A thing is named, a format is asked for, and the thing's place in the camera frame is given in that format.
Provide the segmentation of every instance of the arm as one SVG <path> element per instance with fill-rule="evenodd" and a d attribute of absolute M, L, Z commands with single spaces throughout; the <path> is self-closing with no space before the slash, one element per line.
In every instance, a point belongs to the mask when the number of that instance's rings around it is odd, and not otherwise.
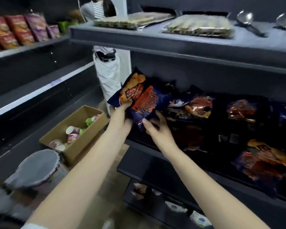
<path fill-rule="evenodd" d="M 148 120 L 143 120 L 153 141 L 169 159 L 184 185 L 195 198 L 216 229 L 269 228 L 259 217 L 241 203 L 206 172 L 195 164 L 176 145 L 163 115 L 157 112 L 157 130 Z"/>
<path fill-rule="evenodd" d="M 75 229 L 100 188 L 130 132 L 125 103 L 112 114 L 106 132 L 27 221 L 49 229 Z"/>

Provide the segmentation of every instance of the purple package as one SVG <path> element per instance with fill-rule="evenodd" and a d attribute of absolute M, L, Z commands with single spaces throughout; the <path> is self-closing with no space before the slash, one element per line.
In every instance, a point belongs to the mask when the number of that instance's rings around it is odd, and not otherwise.
<path fill-rule="evenodd" d="M 32 30 L 46 30 L 47 22 L 41 14 L 26 14 L 24 17 Z"/>
<path fill-rule="evenodd" d="M 37 42 L 48 41 L 49 37 L 46 30 L 32 30 Z"/>
<path fill-rule="evenodd" d="M 58 25 L 47 26 L 47 31 L 50 38 L 60 38 Z"/>

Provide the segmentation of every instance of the striped shirt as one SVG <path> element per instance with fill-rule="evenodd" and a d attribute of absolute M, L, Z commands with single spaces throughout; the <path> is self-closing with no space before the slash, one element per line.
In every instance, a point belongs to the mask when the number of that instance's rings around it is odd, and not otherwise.
<path fill-rule="evenodd" d="M 83 16 L 87 19 L 87 21 L 93 21 L 94 19 L 104 18 L 104 9 L 103 9 L 103 1 L 98 2 L 89 2 L 80 8 Z M 102 46 L 94 46 L 94 51 L 100 51 L 102 53 L 109 54 L 114 52 L 111 47 L 102 47 Z"/>

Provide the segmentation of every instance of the clear plastic wrap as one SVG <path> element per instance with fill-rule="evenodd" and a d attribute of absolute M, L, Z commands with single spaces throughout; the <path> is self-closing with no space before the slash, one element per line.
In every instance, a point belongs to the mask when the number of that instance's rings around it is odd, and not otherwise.
<path fill-rule="evenodd" d="M 164 33 L 231 38 L 233 30 L 224 16 L 182 15 L 164 27 Z"/>
<path fill-rule="evenodd" d="M 173 18 L 169 13 L 138 12 L 127 16 L 114 16 L 94 20 L 95 26 L 139 30 L 152 23 Z"/>

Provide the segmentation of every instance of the hand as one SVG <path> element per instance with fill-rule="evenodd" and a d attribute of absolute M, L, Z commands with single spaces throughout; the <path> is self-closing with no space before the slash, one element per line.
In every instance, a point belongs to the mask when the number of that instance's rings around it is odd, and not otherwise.
<path fill-rule="evenodd" d="M 117 109 L 110 106 L 111 117 L 107 130 L 125 135 L 125 137 L 129 134 L 132 126 L 132 120 L 125 119 L 125 110 L 131 105 L 131 103 L 132 101 L 127 101 Z"/>
<path fill-rule="evenodd" d="M 165 117 L 159 111 L 156 111 L 156 115 L 159 117 L 159 120 L 151 119 L 148 121 L 147 119 L 143 119 L 142 122 L 146 132 L 151 135 L 156 146 L 158 146 L 164 156 L 167 156 L 170 151 L 179 148 L 175 143 Z M 151 122 L 158 125 L 159 130 L 157 130 Z"/>

